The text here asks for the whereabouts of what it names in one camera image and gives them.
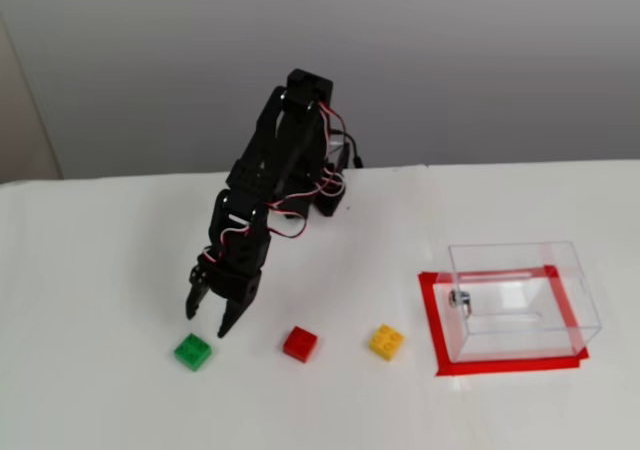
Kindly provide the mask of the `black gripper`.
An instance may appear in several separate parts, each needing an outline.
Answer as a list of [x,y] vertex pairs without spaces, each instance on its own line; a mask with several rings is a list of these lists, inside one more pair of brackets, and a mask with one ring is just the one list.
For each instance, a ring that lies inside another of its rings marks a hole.
[[265,229],[229,228],[220,240],[202,251],[203,262],[189,275],[191,289],[185,303],[188,320],[196,315],[206,294],[212,290],[226,301],[217,337],[232,329],[255,298],[271,237]]

